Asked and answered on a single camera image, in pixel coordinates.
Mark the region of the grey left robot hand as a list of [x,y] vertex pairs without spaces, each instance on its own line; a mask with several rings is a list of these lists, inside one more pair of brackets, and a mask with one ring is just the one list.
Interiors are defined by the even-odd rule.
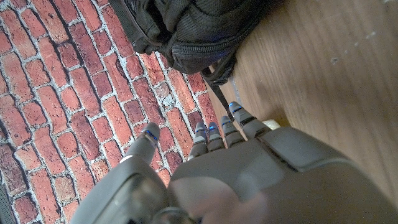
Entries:
[[359,167],[291,127],[271,129],[236,102],[198,123],[188,160],[164,184],[149,123],[80,203],[72,223],[396,223],[397,208]]

